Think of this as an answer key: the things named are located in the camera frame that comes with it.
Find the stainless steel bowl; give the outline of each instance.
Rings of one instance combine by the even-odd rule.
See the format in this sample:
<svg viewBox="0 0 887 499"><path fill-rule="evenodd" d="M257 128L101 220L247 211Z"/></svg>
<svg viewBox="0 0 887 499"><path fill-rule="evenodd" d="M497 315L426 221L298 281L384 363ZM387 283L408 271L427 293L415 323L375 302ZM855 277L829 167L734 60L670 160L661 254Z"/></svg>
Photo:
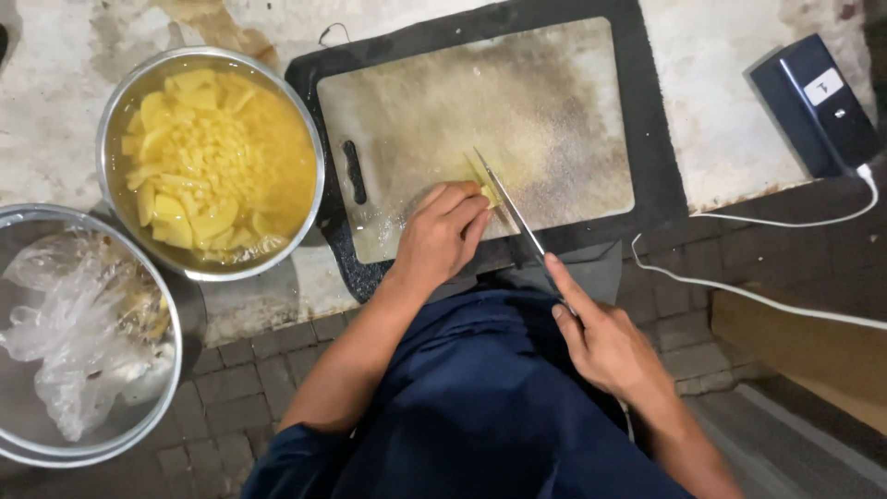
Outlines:
<svg viewBox="0 0 887 499"><path fill-rule="evenodd" d="M279 253L236 265L201 262L191 251L155 241L147 229L139 226L135 195L126 188L124 174L130 165L129 160L121 153L120 139L132 114L130 107L137 107L141 98L150 91L163 88L163 79L181 71L184 65L189 69L221 65L235 67L253 81L280 90L299 110L314 147L317 180L308 217L293 240ZM236 281L278 264L295 250L314 223L324 190L324 160L320 136L302 99L270 67L235 51L207 46L165 51L146 60L123 79L108 100L98 124L96 168L102 195L136 241L165 266L196 281Z"/></svg>
<svg viewBox="0 0 887 499"><path fill-rule="evenodd" d="M77 442L65 440L36 395L34 375L41 361L12 360L0 348L0 455L44 468L74 468L110 459L143 439L163 418L184 373L200 353L207 327L206 308L196 282L164 273L134 242L91 215L51 204L19 204L0 208L0 274L32 242L76 226L109 235L129 250L157 282L169 304L175 365L157 400L137 406L118 401L106 421ZM0 329L8 329L10 310L24 305L36 291L0 279Z"/></svg>

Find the white cutting board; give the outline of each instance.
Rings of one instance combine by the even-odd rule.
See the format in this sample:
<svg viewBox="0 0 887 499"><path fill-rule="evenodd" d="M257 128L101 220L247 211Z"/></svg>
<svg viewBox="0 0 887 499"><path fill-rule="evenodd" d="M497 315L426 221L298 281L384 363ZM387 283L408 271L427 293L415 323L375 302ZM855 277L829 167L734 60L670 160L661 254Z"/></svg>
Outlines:
<svg viewBox="0 0 887 499"><path fill-rule="evenodd" d="M604 18L329 76L318 97L361 263L396 256L407 217L432 185L478 178L473 147L533 230L634 207ZM349 180L342 149L349 140L364 204L355 202ZM504 211L495 211L484 239L516 234Z"/></svg>

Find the label on device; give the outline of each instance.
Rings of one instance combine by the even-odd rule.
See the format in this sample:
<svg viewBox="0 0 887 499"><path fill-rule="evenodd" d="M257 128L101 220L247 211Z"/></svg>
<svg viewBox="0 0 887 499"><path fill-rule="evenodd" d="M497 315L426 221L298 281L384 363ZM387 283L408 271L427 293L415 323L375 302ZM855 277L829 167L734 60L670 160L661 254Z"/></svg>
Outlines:
<svg viewBox="0 0 887 499"><path fill-rule="evenodd" d="M807 94L807 98L810 100L810 103L814 106L818 106L822 104L825 99L828 99L832 95L835 95L835 92L843 89L844 80L841 79L841 76L837 73L837 69L833 67L821 74L819 78L816 78L809 85L804 87L804 93Z"/></svg>

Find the black cutting board mat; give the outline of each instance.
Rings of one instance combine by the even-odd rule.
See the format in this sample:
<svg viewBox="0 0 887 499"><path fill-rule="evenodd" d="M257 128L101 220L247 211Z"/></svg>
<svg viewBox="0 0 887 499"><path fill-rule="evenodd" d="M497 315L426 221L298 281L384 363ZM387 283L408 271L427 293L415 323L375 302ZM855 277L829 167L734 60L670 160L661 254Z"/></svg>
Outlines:
<svg viewBox="0 0 887 499"><path fill-rule="evenodd" d="M324 145L326 182L317 224L333 249L345 284L358 302L364 303L372 296L391 262L363 265L357 261L318 103L318 81L455 45L600 16L609 20L613 30L635 206L623 215L538 232L547 250L562 253L621 239L687 214L687 199L671 147L653 52L637 0L512 0L313 52L290 63L285 78L304 99ZM483 272L512 260L525 261L521 251L513 251L514 240L482 243L474 262L464 272Z"/></svg>

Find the bowl rim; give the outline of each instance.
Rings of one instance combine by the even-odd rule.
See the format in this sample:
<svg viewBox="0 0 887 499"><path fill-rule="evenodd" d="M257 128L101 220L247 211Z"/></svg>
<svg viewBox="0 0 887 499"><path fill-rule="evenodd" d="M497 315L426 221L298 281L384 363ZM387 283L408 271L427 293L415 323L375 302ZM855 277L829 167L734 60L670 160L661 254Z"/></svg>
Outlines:
<svg viewBox="0 0 887 499"><path fill-rule="evenodd" d="M39 215L41 214L48 214L51 218L40 218ZM0 229L21 222L45 219L56 219L68 224L77 223L84 228L98 230L113 237L132 253L139 263L145 266L145 269L151 274L157 287L160 288L161 293L163 293L163 296L167 299L170 325L172 326L173 332L173 342L176 346L172 376L170 377L166 388L163 390L160 399L154 404L152 410L148 412L141 421L133 425L127 431L104 443L71 448L55 447L24 439L19 435L0 427L0 439L5 440L30 454L25 455L23 453L17 455L0 445L0 455L19 463L40 466L43 468L76 468L100 463L122 454L144 439L148 433L160 423L160 420L167 411L169 411L169 408L172 405L172 400L176 395L176 390L178 389L179 380L182 375L184 339L176 301L173 298L172 293L169 291L169 287L163 279L160 270L158 270L157 266L154 265L144 251L142 251L138 245L122 231L108 225L96 217L93 217L89 213L73 210L64 206L58 206L56 204L24 203L0 207Z"/></svg>
<svg viewBox="0 0 887 499"><path fill-rule="evenodd" d="M138 78L148 73L155 67L158 67L160 64L168 62L173 59L178 59L181 57L190 57L190 56L208 56L212 58L219 59L231 59L240 64L244 64L250 66L254 70L258 71L269 80L271 80L275 85L278 86L289 98L289 100L293 103L294 106L299 110L299 114L302 115L302 120L305 123L305 127L308 129L308 133L311 137L311 145L314 147L314 158L315 158L315 168L316 168L316 181L314 186L314 197L311 200L311 207L308 212L308 216L305 218L305 221L302 223L302 227L299 229L299 232L293 237L293 240L287 244L287 246L281 249L277 254L269 258L268 260L262 262L260 265L256 265L253 267L249 267L246 269L238 270L236 272L228 272L228 273L214 273L214 272L202 272L198 270L193 270L191 268L184 268L184 266L172 258L167 257L161 253L153 251L149 246L143 244L141 239L138 236L138 228L140 227L130 227L126 221L123 220L120 216L117 215L117 207L114 203L114 199L111 196L111 189L108 186L107 181L107 160L105 155L106 144L107 144L107 132L108 132L108 124L111 121L111 115L114 113L114 110L120 104L121 97L123 93L129 89L129 87L136 81ZM102 191L102 197L108 203L108 206L111 207L111 210L114 212L114 215L120 219L122 225L126 227L126 231L130 234L132 239L138 243L139 246L143 247L145 251L151 254L152 257L159 260L164 266L171 269L173 272L180 273L189 279L193 279L195 281L204 281L204 282L226 282L226 281L237 281L240 279L246 279L247 277L253 277L258 275L259 273L265 272L278 263L282 262L285 258L287 258L292 252L299 246L302 240L305 238L305 235L311 229L311 226L314 225L314 220L317 218L318 211L320 210L320 202L323 198L324 193L324 181L326 175L326 166L324 162L324 149L323 144L320 141L320 134L318 132L318 126L314 122L313 116L308 111L308 108L305 106L305 103L302 101L302 98L295 92L292 86L286 82L282 77L280 77L273 69L263 64L259 60L253 59L247 55L244 55L240 52L230 51L227 49L222 49L219 47L213 47L209 45L198 45L191 47L183 47L178 49L172 49L168 51L160 52L159 54L147 59L142 62L138 66L136 66L125 78L117 85L117 88L114 89L114 92L111 94L111 97L108 99L107 104L105 105L105 110L102 112L101 119L98 122L98 132L96 137L96 173L98 177L98 184Z"/></svg>

